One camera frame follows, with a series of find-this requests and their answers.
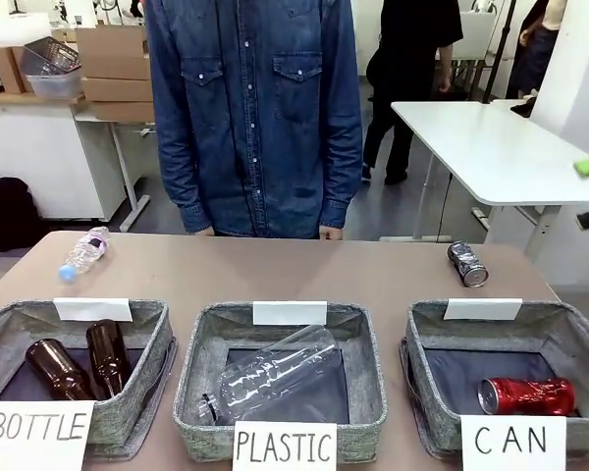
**person in denim shirt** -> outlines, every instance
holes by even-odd
[[[362,129],[349,0],[147,0],[164,185],[188,233],[342,238]]]

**pocket flap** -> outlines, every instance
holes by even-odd
[[[322,65],[321,53],[281,54],[273,58],[273,69],[277,74],[299,82],[319,75]]]
[[[182,75],[185,79],[204,86],[223,74],[223,63],[218,57],[192,57],[182,61]]]

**clear plastic bottle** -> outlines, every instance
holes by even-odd
[[[104,255],[109,246],[109,230],[94,228],[79,239],[66,257],[66,263],[59,269],[59,278],[71,283],[76,277],[88,271],[96,260]]]
[[[233,363],[213,392],[198,404],[203,425],[233,425],[273,407],[293,392],[342,364],[334,336],[323,326],[308,326]]]

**black backpack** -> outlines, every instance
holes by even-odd
[[[0,179],[0,252],[32,247],[47,233],[27,184]]]

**brown glass bottle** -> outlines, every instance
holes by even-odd
[[[36,341],[27,350],[27,363],[52,398],[96,400],[89,376],[58,340]]]
[[[87,329],[91,373],[108,399],[122,392],[131,375],[125,340],[115,321],[98,321]]]

